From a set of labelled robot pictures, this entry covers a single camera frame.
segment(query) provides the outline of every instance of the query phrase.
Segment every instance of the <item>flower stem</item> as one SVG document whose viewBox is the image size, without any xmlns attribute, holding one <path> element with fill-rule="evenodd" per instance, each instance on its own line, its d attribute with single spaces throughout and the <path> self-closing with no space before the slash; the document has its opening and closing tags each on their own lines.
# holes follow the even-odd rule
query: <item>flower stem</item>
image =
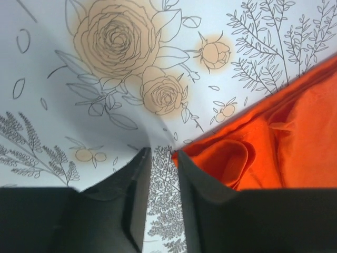
<svg viewBox="0 0 337 253">
<path fill-rule="evenodd" d="M 196 53 L 196 54 L 200 54 L 202 51 L 202 48 L 199 50 L 184 50 L 185 53 Z"/>
<path fill-rule="evenodd" d="M 193 113 L 189 110 L 189 113 L 190 113 L 190 117 L 192 117 L 193 116 Z M 202 131 L 202 132 L 204 132 L 204 130 L 203 130 L 203 128 L 201 127 L 201 125 L 199 124 L 199 122 L 198 122 L 198 120 L 193 120 L 195 123 L 196 123 L 196 125 L 200 128 L 200 130 Z"/>
<path fill-rule="evenodd" d="M 254 70 L 254 72 L 255 72 L 255 75 L 256 75 L 257 79 L 259 79 L 259 82 L 262 83 L 262 85 L 263 85 L 263 86 L 270 92 L 270 94 L 273 94 L 273 93 L 271 92 L 271 90 L 269 90 L 269 88 L 267 87 L 267 85 L 265 85 L 265 84 L 262 82 L 260 76 L 259 76 L 258 73 L 256 72 L 256 68 L 255 68 L 254 64 L 252 63 L 251 65 L 252 65 L 252 68 L 253 68 L 253 70 Z"/>
<path fill-rule="evenodd" d="M 64 68 L 64 67 L 67 67 L 67 65 L 58 67 L 57 69 L 53 70 L 53 71 L 48 75 L 47 79 L 48 79 L 49 77 L 51 77 L 51 75 L 54 74 L 56 71 L 58 71 L 58 70 L 60 70 L 60 69 L 62 69 L 62 68 Z"/>
<path fill-rule="evenodd" d="M 276 31 L 277 31 L 277 36 L 279 38 L 279 43 L 280 43 L 280 48 L 281 48 L 281 58 L 283 60 L 283 65 L 284 65 L 284 71 L 285 71 L 285 78 L 286 78 L 286 83 L 287 83 L 287 86 L 289 85 L 289 79 L 288 79 L 288 71 L 286 69 L 286 63 L 285 63 L 285 58 L 284 58 L 284 53 L 283 53 L 283 46 L 282 46 L 282 41 L 281 41 L 281 37 L 280 37 L 280 27 L 281 27 L 281 23 L 282 23 L 282 20 L 280 21 L 280 26 L 279 28 L 277 27 L 277 22 L 276 22 L 276 19 L 275 19 L 275 16 L 272 12 L 272 9 L 270 8 L 270 3 L 268 2 L 268 0 L 265 0 L 266 1 L 266 4 L 268 6 L 268 9 L 269 9 L 269 12 L 270 14 L 272 15 L 273 17 L 273 20 L 274 20 L 274 24 L 275 24 L 275 27 L 276 27 Z"/>
</svg>

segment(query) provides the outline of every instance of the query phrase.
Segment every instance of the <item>fern drawing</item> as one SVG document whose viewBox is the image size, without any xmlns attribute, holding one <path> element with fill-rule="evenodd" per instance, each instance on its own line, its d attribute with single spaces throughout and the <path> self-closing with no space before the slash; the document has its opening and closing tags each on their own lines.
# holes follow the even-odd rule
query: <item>fern drawing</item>
<svg viewBox="0 0 337 253">
<path fill-rule="evenodd" d="M 23 177 L 38 179 L 41 173 L 48 173 L 66 186 L 71 181 L 79 181 L 76 164 L 68 160 L 65 152 L 57 145 L 53 148 L 41 145 L 30 120 L 21 112 L 18 115 L 20 120 L 10 112 L 0 115 L 0 137 L 16 146 L 9 149 L 0 144 L 0 164 Z M 43 161 L 42 153 L 47 155 L 48 162 Z"/>
</svg>

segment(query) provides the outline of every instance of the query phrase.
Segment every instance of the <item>branch drawing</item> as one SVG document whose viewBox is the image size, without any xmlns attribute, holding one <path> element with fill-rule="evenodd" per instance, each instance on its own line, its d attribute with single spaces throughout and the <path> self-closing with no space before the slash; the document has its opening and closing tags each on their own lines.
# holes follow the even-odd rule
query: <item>branch drawing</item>
<svg viewBox="0 0 337 253">
<path fill-rule="evenodd" d="M 33 16 L 33 14 L 28 10 L 28 8 L 21 2 L 21 0 L 16 0 L 18 4 L 22 7 L 22 9 L 31 17 L 31 19 L 37 23 L 37 19 Z"/>
<path fill-rule="evenodd" d="M 148 232 L 168 241 L 164 244 L 170 252 L 185 252 L 184 221 L 179 191 L 178 171 L 171 159 L 171 146 L 158 146 L 152 157 L 152 176 L 147 214 L 155 216 Z"/>
<path fill-rule="evenodd" d="M 78 181 L 80 176 L 76 165 L 68 161 L 65 152 L 57 145 L 53 149 L 41 145 L 30 120 L 23 113 L 19 113 L 19 117 L 23 124 L 10 112 L 6 116 L 0 115 L 0 137 L 17 148 L 9 149 L 0 144 L 0 163 L 12 167 L 13 173 L 24 177 L 37 179 L 41 172 L 45 172 L 57 177 L 66 186 L 70 181 Z M 44 162 L 40 157 L 39 154 L 43 152 L 49 157 L 49 162 Z"/>
<path fill-rule="evenodd" d="M 308 44 L 308 49 L 311 50 L 305 58 L 305 70 L 308 71 L 312 67 L 312 59 L 314 63 L 318 62 L 317 53 L 322 52 L 329 48 L 326 45 L 330 39 L 332 39 L 336 34 L 332 33 L 331 29 L 337 26 L 337 23 L 333 23 L 334 18 L 337 16 L 337 2 L 329 8 L 329 3 L 322 0 L 323 6 L 317 6 L 318 12 L 321 14 L 320 20 L 313 20 L 315 28 L 313 30 L 313 36 L 309 37 L 309 40 L 314 42 L 313 45 Z"/>
<path fill-rule="evenodd" d="M 239 36 L 236 39 L 236 45 L 240 46 L 237 52 L 242 54 L 238 61 L 232 62 L 234 70 L 238 71 L 233 78 L 245 81 L 244 88 L 273 94 L 289 84 L 289 68 L 292 66 L 286 59 L 290 64 L 296 64 L 296 77 L 299 77 L 311 68 L 312 59 L 314 63 L 318 62 L 317 53 L 328 48 L 326 42 L 335 36 L 332 28 L 337 25 L 333 22 L 337 3 L 331 6 L 330 2 L 322 0 L 322 5 L 317 6 L 321 19 L 313 20 L 315 28 L 312 31 L 310 19 L 303 14 L 299 18 L 300 25 L 291 25 L 282 35 L 283 21 L 288 20 L 286 12 L 293 5 L 294 1 L 263 0 L 258 7 L 257 2 L 248 0 L 241 5 L 241 15 L 237 10 L 234 14 L 227 14 L 231 20 L 228 25 L 234 28 L 232 34 Z M 282 64 L 274 63 L 276 58 Z"/>
</svg>

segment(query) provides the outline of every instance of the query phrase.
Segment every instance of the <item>orange garment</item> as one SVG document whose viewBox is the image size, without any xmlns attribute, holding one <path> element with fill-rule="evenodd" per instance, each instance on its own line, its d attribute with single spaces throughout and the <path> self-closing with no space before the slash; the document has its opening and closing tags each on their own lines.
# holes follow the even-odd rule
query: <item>orange garment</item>
<svg viewBox="0 0 337 253">
<path fill-rule="evenodd" d="M 336 187 L 337 56 L 184 151 L 236 190 Z"/>
</svg>

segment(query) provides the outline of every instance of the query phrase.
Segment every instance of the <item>line drawing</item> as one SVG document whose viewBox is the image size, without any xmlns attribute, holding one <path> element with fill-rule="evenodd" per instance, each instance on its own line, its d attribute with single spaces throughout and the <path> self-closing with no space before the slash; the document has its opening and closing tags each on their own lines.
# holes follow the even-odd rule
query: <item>line drawing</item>
<svg viewBox="0 0 337 253">
<path fill-rule="evenodd" d="M 17 187 L 17 184 L 8 183 L 8 184 L 5 184 L 4 186 L 0 186 L 0 188 L 12 188 L 12 187 Z"/>
<path fill-rule="evenodd" d="M 190 143 L 192 143 L 193 141 L 190 140 L 190 139 L 187 139 L 187 140 L 184 140 L 183 142 L 184 142 L 185 144 L 190 144 Z"/>
<path fill-rule="evenodd" d="M 220 101 L 213 101 L 213 104 L 220 107 L 220 109 L 213 108 L 213 111 L 216 113 L 215 116 L 212 117 L 210 121 L 210 125 L 214 122 L 214 120 L 217 123 L 224 122 L 227 118 L 231 117 L 235 112 L 235 105 L 237 102 L 235 102 L 236 97 L 230 99 L 226 104 Z"/>
<path fill-rule="evenodd" d="M 136 148 L 135 146 L 133 146 L 133 145 L 131 145 L 131 144 L 128 144 L 127 146 L 128 146 L 129 148 L 133 149 L 133 150 L 136 150 L 136 151 L 139 150 L 138 148 Z"/>
<path fill-rule="evenodd" d="M 77 16 L 77 23 L 74 23 L 74 15 Z M 80 25 L 83 19 L 87 16 L 87 10 L 77 0 L 65 0 L 65 23 L 68 29 L 68 32 L 74 36 L 76 34 L 76 27 Z"/>
<path fill-rule="evenodd" d="M 49 79 L 49 77 L 51 77 L 52 74 L 54 74 L 56 71 L 63 69 L 64 67 L 68 67 L 68 66 L 64 65 L 64 66 L 58 67 L 57 69 L 51 71 L 51 73 L 47 76 L 47 79 Z"/>
<path fill-rule="evenodd" d="M 115 158 L 114 162 L 113 162 L 113 166 L 115 166 L 117 164 L 118 161 L 118 157 Z"/>
<path fill-rule="evenodd" d="M 289 69 L 294 64 L 298 69 L 295 77 L 306 73 L 318 62 L 318 53 L 329 48 L 327 42 L 336 35 L 332 29 L 337 26 L 337 2 L 331 2 L 322 0 L 317 6 L 320 20 L 312 20 L 310 24 L 310 18 L 302 14 L 299 25 L 291 25 L 286 34 L 282 34 L 281 27 L 288 20 L 286 13 L 295 5 L 294 1 L 248 0 L 241 5 L 241 15 L 237 10 L 228 13 L 231 20 L 228 26 L 234 28 L 232 35 L 239 36 L 237 53 L 243 53 L 237 62 L 232 62 L 238 72 L 232 78 L 245 82 L 244 88 L 269 96 L 289 85 L 293 78 Z"/>
<path fill-rule="evenodd" d="M 42 105 L 43 109 L 47 111 L 48 110 L 48 105 L 47 105 L 46 100 L 44 98 L 41 98 L 40 102 L 41 102 L 41 105 Z"/>
<path fill-rule="evenodd" d="M 10 112 L 0 115 L 0 137 L 16 146 L 9 149 L 0 144 L 0 163 L 23 177 L 38 179 L 41 173 L 47 173 L 66 186 L 71 181 L 79 181 L 76 164 L 68 160 L 65 152 L 57 145 L 53 148 L 42 145 L 30 120 L 21 112 L 18 115 L 20 120 Z M 40 157 L 42 153 L 48 156 L 49 162 Z"/>
<path fill-rule="evenodd" d="M 74 138 L 68 136 L 66 136 L 65 138 L 76 145 L 69 149 L 76 150 L 75 158 L 77 159 L 77 161 L 91 162 L 95 169 L 97 168 L 98 162 L 106 161 L 107 156 L 104 152 L 96 152 L 97 150 L 100 150 L 103 147 L 103 145 L 87 148 L 81 141 L 77 141 Z"/>
<path fill-rule="evenodd" d="M 164 247 L 169 252 L 185 252 L 186 241 L 181 239 L 184 235 L 184 219 L 178 169 L 171 154 L 171 146 L 158 146 L 153 150 L 147 215 L 153 216 L 155 220 L 151 222 L 147 234 L 167 241 Z"/>
<path fill-rule="evenodd" d="M 220 90 L 220 88 L 218 86 L 215 86 L 215 85 L 209 86 L 209 88 L 211 88 L 214 91 L 219 91 Z"/>
<path fill-rule="evenodd" d="M 13 99 L 18 99 L 23 92 L 23 88 L 25 87 L 25 83 L 26 83 L 26 78 L 21 78 L 19 80 L 17 80 L 14 84 L 13 87 Z"/>
<path fill-rule="evenodd" d="M 26 34 L 26 45 L 24 45 L 24 41 L 22 36 L 19 36 L 20 34 L 22 34 L 22 32 L 24 32 L 24 34 Z M 27 29 L 20 29 L 20 33 L 19 35 L 16 37 L 16 44 L 17 44 L 17 48 L 19 49 L 20 53 L 24 54 L 28 51 L 30 45 L 31 45 L 31 34 L 29 33 L 29 31 Z"/>
<path fill-rule="evenodd" d="M 31 17 L 31 19 L 37 23 L 37 19 L 33 16 L 33 14 L 27 9 L 27 7 L 21 2 L 21 0 L 16 0 L 18 4 L 25 10 L 25 12 Z"/>
<path fill-rule="evenodd" d="M 195 53 L 196 50 L 183 50 L 170 45 L 182 26 L 198 28 L 202 19 L 198 16 L 183 16 L 182 9 L 172 9 L 178 2 L 179 0 L 150 1 L 154 11 L 150 17 L 147 10 L 140 7 L 135 0 L 128 1 L 127 5 L 96 0 L 87 9 L 77 0 L 65 0 L 65 23 L 70 35 L 73 36 L 76 55 L 55 50 L 64 65 L 50 73 L 48 78 L 57 70 L 67 67 L 80 81 L 67 83 L 67 86 L 85 99 L 76 102 L 75 105 L 87 106 L 90 116 L 108 116 L 119 128 L 138 129 L 133 119 L 116 111 L 130 105 L 143 106 L 159 116 L 182 110 L 183 122 L 193 120 L 196 127 L 203 132 L 197 121 L 199 116 L 190 112 L 186 105 L 188 101 L 185 101 L 188 95 L 186 81 L 194 83 L 200 79 L 198 72 L 189 67 L 191 59 L 189 54 Z M 118 15 L 100 30 L 105 35 L 100 34 L 92 40 L 93 33 L 98 31 L 95 30 L 97 26 L 89 27 L 89 24 L 103 23 L 101 21 L 103 13 L 106 16 Z M 75 20 L 75 25 L 69 26 L 69 20 Z M 120 32 L 115 33 L 112 40 L 112 37 L 106 35 L 115 28 Z M 133 31 L 134 34 L 125 38 L 124 35 L 128 34 L 123 33 L 125 29 Z M 213 42 L 200 34 L 203 46 L 196 52 L 208 69 L 219 69 L 228 62 L 230 49 L 220 41 L 222 35 Z M 123 46 L 116 51 L 106 51 L 105 47 L 101 46 L 102 43 L 114 43 L 114 40 L 132 41 L 135 46 L 131 48 L 130 43 L 122 43 Z M 215 63 L 210 62 L 214 61 L 213 55 L 217 58 Z M 123 59 L 124 63 L 128 61 L 133 63 L 124 64 L 118 59 Z M 182 71 L 182 75 L 178 77 L 165 72 L 168 69 L 178 70 L 178 68 Z M 186 78 L 184 87 L 180 82 L 181 78 Z M 134 89 L 136 85 L 130 85 L 135 82 L 139 82 L 139 91 Z M 212 86 L 211 89 L 220 90 L 217 86 Z"/>
</svg>

